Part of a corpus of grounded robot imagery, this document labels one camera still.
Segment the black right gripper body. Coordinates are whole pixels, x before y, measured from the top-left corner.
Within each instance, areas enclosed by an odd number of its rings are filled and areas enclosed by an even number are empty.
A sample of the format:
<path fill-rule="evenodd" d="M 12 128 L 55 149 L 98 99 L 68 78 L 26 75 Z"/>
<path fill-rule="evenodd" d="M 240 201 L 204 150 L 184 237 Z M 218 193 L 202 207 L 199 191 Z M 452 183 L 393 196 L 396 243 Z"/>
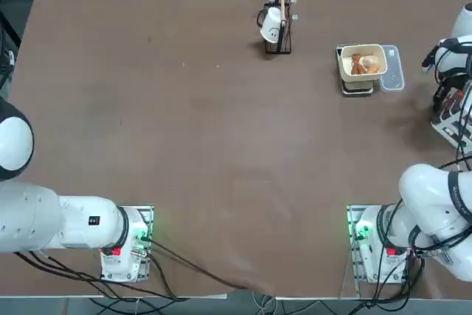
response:
<path fill-rule="evenodd" d="M 439 84 L 437 89 L 438 96 L 446 96 L 450 90 L 456 89 L 462 91 L 468 81 L 468 75 L 466 74 L 455 74 L 452 76 L 446 76 L 439 74 Z"/>

